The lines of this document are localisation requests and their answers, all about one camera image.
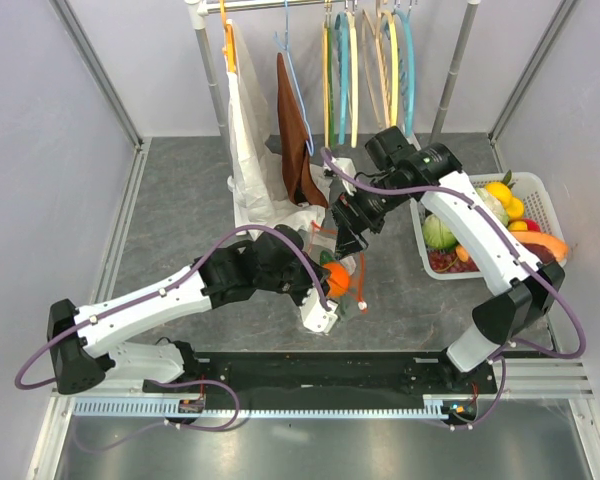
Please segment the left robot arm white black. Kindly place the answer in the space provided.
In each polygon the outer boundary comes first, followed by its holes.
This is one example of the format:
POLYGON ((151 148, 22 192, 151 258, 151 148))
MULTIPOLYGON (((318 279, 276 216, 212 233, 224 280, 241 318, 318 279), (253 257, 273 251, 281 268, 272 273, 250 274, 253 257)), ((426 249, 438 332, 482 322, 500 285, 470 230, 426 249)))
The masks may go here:
POLYGON ((200 371, 191 363, 188 346, 131 345, 129 339, 187 315, 247 301, 257 291, 289 296, 306 329, 329 332, 338 319, 338 305, 327 297, 329 272, 303 247, 297 231, 278 225, 256 238, 216 247, 167 278, 121 297, 81 307, 68 299, 55 302, 47 339, 58 392, 72 395, 105 380, 128 379, 191 392, 200 371))

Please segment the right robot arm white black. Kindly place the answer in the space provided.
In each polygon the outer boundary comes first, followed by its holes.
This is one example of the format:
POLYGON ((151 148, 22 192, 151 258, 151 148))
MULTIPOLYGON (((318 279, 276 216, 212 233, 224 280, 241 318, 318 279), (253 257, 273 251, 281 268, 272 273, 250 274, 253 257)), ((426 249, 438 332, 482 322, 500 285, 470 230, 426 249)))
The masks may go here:
POLYGON ((461 393, 473 383, 478 365, 548 312, 564 270, 556 261, 542 263, 502 224, 445 145, 417 150, 398 128, 390 127, 365 149, 380 171, 368 184, 338 167, 328 148, 321 150, 325 166, 354 188, 331 205, 335 254, 346 258, 365 250, 364 233, 379 233, 386 215, 409 200, 419 201, 451 230, 492 294, 473 309, 472 326, 446 349, 447 362, 437 371, 445 391, 461 393))

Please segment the clear zip top bag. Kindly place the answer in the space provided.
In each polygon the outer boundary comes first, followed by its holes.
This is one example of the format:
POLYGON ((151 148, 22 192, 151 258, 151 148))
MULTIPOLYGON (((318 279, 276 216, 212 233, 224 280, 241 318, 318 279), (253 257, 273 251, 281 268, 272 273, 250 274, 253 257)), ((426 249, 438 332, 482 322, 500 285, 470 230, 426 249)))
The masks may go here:
POLYGON ((309 257, 320 266, 320 253, 328 250, 333 255, 334 261, 343 265, 351 277, 349 291, 340 298, 327 298, 338 303, 338 315, 343 320, 366 314, 368 304, 364 298, 364 284, 366 274, 366 258, 363 253, 357 253, 347 258, 337 260, 334 256, 337 231, 326 229, 315 222, 311 223, 305 251, 309 257))

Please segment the green cucumber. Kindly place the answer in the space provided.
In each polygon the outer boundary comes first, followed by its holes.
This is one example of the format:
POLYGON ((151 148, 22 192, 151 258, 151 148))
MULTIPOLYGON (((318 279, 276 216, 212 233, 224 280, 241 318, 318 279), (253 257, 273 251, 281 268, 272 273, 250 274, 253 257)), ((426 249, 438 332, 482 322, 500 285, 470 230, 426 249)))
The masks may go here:
POLYGON ((331 263, 334 261, 333 255, 331 254, 330 251, 328 250, 323 250, 320 253, 320 264, 321 265, 326 265, 328 263, 331 263))

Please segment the orange fruit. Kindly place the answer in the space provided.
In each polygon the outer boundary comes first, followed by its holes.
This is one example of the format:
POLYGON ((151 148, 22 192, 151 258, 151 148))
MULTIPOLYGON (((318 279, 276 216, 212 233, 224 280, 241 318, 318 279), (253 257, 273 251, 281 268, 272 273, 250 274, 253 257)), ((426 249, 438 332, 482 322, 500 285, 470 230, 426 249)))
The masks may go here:
POLYGON ((327 284, 330 298, 340 298, 349 291, 351 277, 347 269, 338 262, 329 262, 323 265, 328 270, 327 284))

